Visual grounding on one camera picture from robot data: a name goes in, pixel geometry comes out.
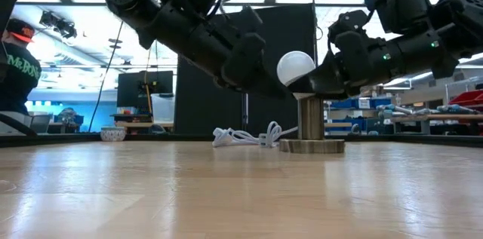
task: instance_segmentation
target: computer monitor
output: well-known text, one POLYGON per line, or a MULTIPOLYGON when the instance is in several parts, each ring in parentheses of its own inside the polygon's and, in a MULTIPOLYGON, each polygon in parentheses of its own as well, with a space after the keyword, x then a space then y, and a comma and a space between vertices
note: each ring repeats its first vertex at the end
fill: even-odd
MULTIPOLYGON (((123 73, 118 77, 118 107, 148 106, 148 95, 144 86, 146 72, 123 73)), ((173 93, 173 72, 147 72, 149 93, 173 93)))

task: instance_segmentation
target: black backdrop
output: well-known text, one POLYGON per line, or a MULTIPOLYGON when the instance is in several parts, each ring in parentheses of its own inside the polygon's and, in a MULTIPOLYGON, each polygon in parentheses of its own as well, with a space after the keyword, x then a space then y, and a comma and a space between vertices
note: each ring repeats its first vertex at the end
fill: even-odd
MULTIPOLYGON (((277 63, 287 52, 303 51, 314 57, 315 12, 311 4, 264 8, 257 13, 263 21, 259 33, 266 41, 263 63, 273 78, 278 80, 277 63)), ((230 17, 242 25, 237 14, 230 17)), ((210 135, 216 127, 242 129, 243 98, 239 93, 219 89, 211 77, 180 58, 174 131, 210 135)), ((282 129, 297 126, 297 101, 289 93, 285 100, 248 96, 247 131, 257 136, 266 132, 270 121, 277 121, 282 129)))

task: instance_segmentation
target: cap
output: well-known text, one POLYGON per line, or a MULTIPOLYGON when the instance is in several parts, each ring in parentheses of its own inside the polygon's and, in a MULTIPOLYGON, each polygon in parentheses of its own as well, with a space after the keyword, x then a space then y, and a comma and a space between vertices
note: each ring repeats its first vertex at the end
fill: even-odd
POLYGON ((10 19, 6 30, 21 41, 33 42, 32 38, 35 35, 35 29, 25 21, 10 19))

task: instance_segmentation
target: white usb cable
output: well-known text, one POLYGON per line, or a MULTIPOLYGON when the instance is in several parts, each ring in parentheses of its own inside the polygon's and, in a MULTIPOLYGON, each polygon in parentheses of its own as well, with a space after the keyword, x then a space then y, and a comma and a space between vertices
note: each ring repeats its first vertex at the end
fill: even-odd
POLYGON ((297 127, 291 128, 290 130, 282 131, 280 125, 277 122, 272 121, 266 130, 266 133, 261 133, 258 138, 253 137, 251 134, 243 130, 233 130, 229 128, 228 130, 223 130, 216 128, 213 131, 214 141, 213 147, 221 146, 240 146, 240 145, 259 145, 263 148, 272 148, 278 143, 276 142, 281 136, 292 133, 298 130, 297 127))

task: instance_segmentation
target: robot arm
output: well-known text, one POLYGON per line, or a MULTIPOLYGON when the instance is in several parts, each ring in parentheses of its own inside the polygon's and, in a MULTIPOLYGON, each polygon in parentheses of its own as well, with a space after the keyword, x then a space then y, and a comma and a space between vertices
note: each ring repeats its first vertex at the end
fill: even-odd
POLYGON ((157 40, 214 77, 221 87, 283 97, 285 92, 263 68, 261 19, 241 12, 250 26, 239 29, 228 17, 212 20, 221 0, 106 0, 108 8, 139 35, 149 49, 157 40))
POLYGON ((369 11, 351 11, 329 27, 324 62, 289 86, 342 100, 360 88, 431 69, 435 78, 453 75, 458 60, 483 51, 483 1, 365 0, 369 11), (369 38, 363 25, 377 12, 385 32, 399 34, 386 41, 369 38), (340 52, 333 54, 331 43, 340 52))

